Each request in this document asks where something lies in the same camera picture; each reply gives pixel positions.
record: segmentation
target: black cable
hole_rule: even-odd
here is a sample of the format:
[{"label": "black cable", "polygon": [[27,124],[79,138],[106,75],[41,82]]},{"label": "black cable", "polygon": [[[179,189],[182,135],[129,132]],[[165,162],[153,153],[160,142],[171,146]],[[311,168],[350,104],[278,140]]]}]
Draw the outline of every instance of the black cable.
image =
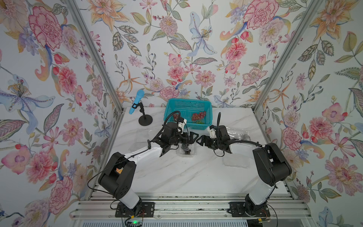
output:
[{"label": "black cable", "polygon": [[273,211],[275,212],[275,215],[276,215],[276,227],[277,227],[278,226],[277,213],[276,213],[275,209],[271,205],[269,205],[269,204],[267,204],[267,205],[270,206],[273,209]]}]

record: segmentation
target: blue plastic basket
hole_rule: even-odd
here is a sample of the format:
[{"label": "blue plastic basket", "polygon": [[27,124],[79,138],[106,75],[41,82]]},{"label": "blue plastic basket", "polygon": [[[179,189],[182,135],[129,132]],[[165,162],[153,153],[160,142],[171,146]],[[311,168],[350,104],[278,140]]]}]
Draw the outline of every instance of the blue plastic basket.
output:
[{"label": "blue plastic basket", "polygon": [[[166,106],[164,120],[168,117],[169,114],[176,110],[179,110],[181,116],[187,120],[187,127],[189,129],[205,130],[207,127],[212,125],[212,104],[209,101],[171,98],[168,101],[168,105]],[[203,119],[204,124],[193,123],[193,113],[200,113],[204,111],[206,112]],[[168,121],[174,121],[173,116],[171,116]]]}]

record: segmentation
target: pink peony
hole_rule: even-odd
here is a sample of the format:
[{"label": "pink peony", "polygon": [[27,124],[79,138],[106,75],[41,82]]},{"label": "pink peony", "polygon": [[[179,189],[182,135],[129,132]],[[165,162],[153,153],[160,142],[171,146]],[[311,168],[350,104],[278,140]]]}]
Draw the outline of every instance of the pink peony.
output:
[{"label": "pink peony", "polygon": [[211,71],[204,70],[203,72],[198,73],[198,75],[195,76],[197,78],[195,80],[196,84],[202,84],[203,87],[207,88],[208,86],[211,86],[212,83],[215,82],[216,75],[212,74]]},{"label": "pink peony", "polygon": [[29,25],[38,42],[52,51],[61,46],[62,29],[56,16],[43,6],[33,7],[33,14],[29,15]]},{"label": "pink peony", "polygon": [[233,43],[226,52],[226,59],[229,61],[239,60],[246,54],[246,44],[242,42]]},{"label": "pink peony", "polygon": [[333,126],[323,117],[313,117],[309,125],[310,132],[318,139],[327,139],[334,131]]},{"label": "pink peony", "polygon": [[328,109],[325,109],[322,112],[323,117],[326,117],[326,119],[332,123],[334,122],[340,122],[344,120],[344,116],[342,115],[343,109],[340,106],[340,104],[334,103],[331,105]]},{"label": "pink peony", "polygon": [[77,58],[79,52],[79,42],[76,35],[74,34],[73,29],[67,26],[63,27],[62,42],[70,54]]},{"label": "pink peony", "polygon": [[169,61],[168,61],[169,66],[178,65],[178,64],[180,64],[181,61],[182,61],[182,58],[180,57],[180,54],[179,55],[169,54]]},{"label": "pink peony", "polygon": [[72,180],[68,176],[64,176],[63,180],[56,182],[49,198],[49,211],[51,213],[58,214],[67,205],[72,195],[72,187]]},{"label": "pink peony", "polygon": [[160,96],[166,100],[171,98],[176,98],[179,95],[179,90],[175,89],[175,87],[165,87],[160,91]]},{"label": "pink peony", "polygon": [[247,22],[247,29],[255,30],[271,21],[277,10],[276,0],[254,0],[243,16],[243,23]]},{"label": "pink peony", "polygon": [[24,218],[21,220],[22,225],[26,227],[43,226],[48,219],[49,203],[48,198],[34,200],[26,208]]},{"label": "pink peony", "polygon": [[229,63],[226,67],[226,71],[228,71],[231,74],[235,74],[238,70],[238,67],[240,66],[241,62],[240,61],[232,61],[231,63]]},{"label": "pink peony", "polygon": [[251,69],[249,73],[243,74],[243,86],[251,85],[257,82],[259,79],[264,77],[267,74],[267,71],[261,71],[257,68]]},{"label": "pink peony", "polygon": [[279,18],[270,21],[263,28],[260,29],[259,43],[263,44],[274,40],[284,27],[284,22]]},{"label": "pink peony", "polygon": [[343,159],[335,157],[333,162],[326,160],[325,169],[330,171],[328,174],[329,185],[336,186],[339,192],[343,192],[344,186],[345,193],[353,196],[357,191],[363,192],[363,185],[359,183],[359,181],[363,181],[363,175],[355,172],[358,169],[356,165],[348,166],[348,164],[347,157],[344,156]]},{"label": "pink peony", "polygon": [[24,172],[25,166],[29,163],[30,151],[27,146],[20,147],[19,150],[11,151],[1,159],[1,163],[18,175]]},{"label": "pink peony", "polygon": [[299,135],[298,131],[293,128],[287,127],[282,133],[286,146],[288,146],[291,150],[298,150],[299,148],[301,148],[300,141],[302,138]]},{"label": "pink peony", "polygon": [[97,76],[97,79],[92,79],[92,87],[92,95],[96,96],[97,100],[100,102],[103,95],[102,79],[100,75]]},{"label": "pink peony", "polygon": [[73,146],[76,140],[82,139],[83,128],[82,122],[78,121],[78,117],[68,119],[68,124],[64,124],[66,129],[63,129],[60,134],[63,135],[63,141],[68,141],[68,146]]},{"label": "pink peony", "polygon": [[181,79],[184,76],[184,69],[180,65],[172,66],[168,71],[168,75],[174,80]]},{"label": "pink peony", "polygon": [[160,78],[157,78],[156,80],[152,80],[150,82],[150,89],[152,91],[159,92],[163,88],[164,88],[164,84]]},{"label": "pink peony", "polygon": [[296,128],[299,120],[300,120],[300,114],[293,112],[293,111],[289,111],[284,116],[285,125],[287,125],[288,127],[291,127],[291,128]]},{"label": "pink peony", "polygon": [[160,21],[159,26],[167,36],[172,36],[178,31],[178,25],[176,24],[176,21],[170,16],[164,17]]},{"label": "pink peony", "polygon": [[79,106],[82,106],[82,102],[87,100],[85,93],[83,92],[83,88],[81,85],[78,85],[77,89],[74,91],[74,97],[76,98],[76,103]]},{"label": "pink peony", "polygon": [[35,154],[30,159],[30,167],[26,169],[26,174],[28,175],[29,182],[33,182],[33,184],[36,184],[38,180],[44,180],[52,169],[52,164],[53,161],[51,154],[45,151],[41,151],[38,154]]},{"label": "pink peony", "polygon": [[77,86],[76,74],[73,69],[62,67],[58,73],[58,82],[65,93],[72,94]]}]

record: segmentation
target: white marble surface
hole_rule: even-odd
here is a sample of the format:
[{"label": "white marble surface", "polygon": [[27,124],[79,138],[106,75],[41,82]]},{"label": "white marble surface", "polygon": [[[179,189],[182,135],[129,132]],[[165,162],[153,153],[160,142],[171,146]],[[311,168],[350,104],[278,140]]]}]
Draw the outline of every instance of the white marble surface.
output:
[{"label": "white marble surface", "polygon": [[[130,115],[129,109],[126,109],[109,157],[115,152],[126,154],[134,151],[137,136],[137,141],[142,140],[147,132],[153,130],[150,137],[144,139],[145,141],[151,140],[162,127],[165,108],[145,108],[145,113],[153,117],[152,124],[148,126],[139,125],[138,119],[142,114],[136,110]],[[213,108],[213,125],[217,124],[219,112],[221,112],[220,125],[247,130],[252,141],[265,144],[251,109]],[[193,131],[199,135],[208,134],[206,130]],[[223,158],[217,157],[213,150],[201,147],[199,144],[196,146],[196,155],[192,158],[178,156],[175,150],[170,150],[161,158],[138,164],[132,189],[135,192],[170,194],[248,193],[257,182],[258,174],[254,160],[250,159],[250,167],[247,169],[226,167],[223,165]],[[283,184],[278,185],[274,194],[287,194],[285,186]]]}]

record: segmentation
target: black round base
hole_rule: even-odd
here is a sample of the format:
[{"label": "black round base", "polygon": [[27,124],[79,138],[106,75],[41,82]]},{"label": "black round base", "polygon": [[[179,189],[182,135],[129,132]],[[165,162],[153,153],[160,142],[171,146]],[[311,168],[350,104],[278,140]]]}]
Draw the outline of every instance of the black round base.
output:
[{"label": "black round base", "polygon": [[146,119],[144,118],[144,116],[141,116],[139,118],[139,124],[142,126],[147,126],[152,123],[152,116],[146,114],[145,117]]}]

